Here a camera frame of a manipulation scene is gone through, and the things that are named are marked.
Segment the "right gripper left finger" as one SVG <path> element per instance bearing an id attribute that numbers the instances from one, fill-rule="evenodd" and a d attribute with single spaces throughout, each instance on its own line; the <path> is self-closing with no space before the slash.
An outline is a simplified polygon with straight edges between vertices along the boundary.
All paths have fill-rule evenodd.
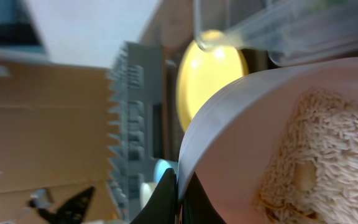
<path id="1" fill-rule="evenodd" d="M 146 206 L 131 224 L 175 224 L 177 205 L 177 176 L 169 168 L 164 172 Z"/>

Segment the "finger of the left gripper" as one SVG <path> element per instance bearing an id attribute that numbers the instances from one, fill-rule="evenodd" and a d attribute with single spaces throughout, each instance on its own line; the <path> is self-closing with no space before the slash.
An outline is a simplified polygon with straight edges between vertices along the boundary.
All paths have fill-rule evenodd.
<path id="1" fill-rule="evenodd" d="M 88 187 L 69 198 L 53 213 L 48 210 L 53 202 L 49 189 L 40 189 L 35 192 L 35 210 L 49 224 L 81 224 L 85 219 L 94 192 L 94 187 Z"/>

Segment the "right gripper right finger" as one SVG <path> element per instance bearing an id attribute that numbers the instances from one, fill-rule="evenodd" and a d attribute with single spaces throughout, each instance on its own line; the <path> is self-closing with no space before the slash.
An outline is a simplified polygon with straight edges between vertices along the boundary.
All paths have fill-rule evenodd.
<path id="1" fill-rule="evenodd" d="M 183 224 L 226 224 L 209 201 L 196 173 L 193 174 L 185 192 L 181 222 Z"/>

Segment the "white bowl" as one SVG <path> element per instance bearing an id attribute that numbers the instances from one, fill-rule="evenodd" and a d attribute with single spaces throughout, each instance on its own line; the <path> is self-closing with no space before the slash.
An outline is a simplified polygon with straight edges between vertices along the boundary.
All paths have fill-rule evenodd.
<path id="1" fill-rule="evenodd" d="M 358 57 L 252 73 L 217 92 L 180 148 L 178 196 L 196 175 L 227 223 L 262 223 L 252 195 L 299 96 L 325 88 L 358 101 Z"/>

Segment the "rice leftovers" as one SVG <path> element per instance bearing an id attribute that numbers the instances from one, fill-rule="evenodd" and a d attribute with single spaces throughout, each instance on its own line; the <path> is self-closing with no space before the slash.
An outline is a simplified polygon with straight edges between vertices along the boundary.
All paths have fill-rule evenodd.
<path id="1" fill-rule="evenodd" d="M 358 223 L 358 103 L 300 96 L 254 197 L 268 223 Z"/>

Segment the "white paper cup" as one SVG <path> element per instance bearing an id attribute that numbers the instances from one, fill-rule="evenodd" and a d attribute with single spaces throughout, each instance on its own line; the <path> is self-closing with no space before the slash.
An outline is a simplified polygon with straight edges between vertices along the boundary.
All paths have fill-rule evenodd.
<path id="1" fill-rule="evenodd" d="M 140 207 L 144 208 L 150 200 L 155 188 L 156 182 L 143 182 L 140 185 Z"/>

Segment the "grey dishwasher rack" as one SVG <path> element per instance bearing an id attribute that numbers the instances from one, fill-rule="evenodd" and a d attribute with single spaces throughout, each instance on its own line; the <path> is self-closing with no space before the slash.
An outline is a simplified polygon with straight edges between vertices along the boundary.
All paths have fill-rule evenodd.
<path id="1" fill-rule="evenodd" d="M 125 223 L 131 223 L 140 207 L 140 185 L 154 182 L 154 168 L 163 154 L 163 50 L 161 47 L 123 43 L 107 78 L 112 91 L 108 113 L 116 115 L 108 125 L 119 132 L 108 149 L 108 190 Z"/>

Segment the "light blue bowl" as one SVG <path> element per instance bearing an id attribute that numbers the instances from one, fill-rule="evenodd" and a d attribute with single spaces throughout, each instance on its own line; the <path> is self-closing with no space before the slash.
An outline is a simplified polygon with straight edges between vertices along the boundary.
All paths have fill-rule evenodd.
<path id="1" fill-rule="evenodd" d="M 154 168 L 154 182 L 159 183 L 167 169 L 173 169 L 178 175 L 178 162 L 159 159 Z"/>

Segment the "dark brown serving tray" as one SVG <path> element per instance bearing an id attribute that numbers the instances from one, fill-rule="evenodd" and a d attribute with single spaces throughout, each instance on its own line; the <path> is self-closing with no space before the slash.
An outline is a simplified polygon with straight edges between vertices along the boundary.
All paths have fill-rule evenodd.
<path id="1" fill-rule="evenodd" d="M 165 67 L 163 74 L 163 158 L 178 161 L 180 144 L 184 136 L 176 107 L 176 84 L 180 62 L 187 45 L 178 48 L 164 48 Z M 266 51 L 244 49 L 240 55 L 245 59 L 250 73 L 277 68 Z"/>

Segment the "cardboard box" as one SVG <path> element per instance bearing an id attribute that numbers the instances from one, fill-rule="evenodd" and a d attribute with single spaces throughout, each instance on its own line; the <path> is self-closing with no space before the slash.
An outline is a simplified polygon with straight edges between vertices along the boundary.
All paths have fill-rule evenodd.
<path id="1" fill-rule="evenodd" d="M 101 68 L 4 62 L 0 77 L 0 223 L 40 223 L 27 201 L 49 189 L 55 211 L 88 187 L 86 220 L 119 216 L 106 184 L 108 81 Z"/>

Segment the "yellow plate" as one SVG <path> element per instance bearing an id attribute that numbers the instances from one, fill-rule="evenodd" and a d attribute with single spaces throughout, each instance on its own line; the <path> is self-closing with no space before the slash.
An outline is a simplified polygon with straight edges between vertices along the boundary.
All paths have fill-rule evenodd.
<path id="1" fill-rule="evenodd" d="M 220 89 L 249 74 L 241 51 L 232 46 L 202 50 L 191 41 L 178 69 L 176 108 L 186 131 L 200 108 Z"/>

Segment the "clear plastic bin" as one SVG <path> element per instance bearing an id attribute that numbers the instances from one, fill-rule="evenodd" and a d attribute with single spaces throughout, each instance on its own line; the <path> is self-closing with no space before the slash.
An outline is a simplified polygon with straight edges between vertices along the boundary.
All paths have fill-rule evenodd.
<path id="1" fill-rule="evenodd" d="M 279 66 L 358 50 L 358 0 L 195 0 L 195 40 L 264 50 Z"/>

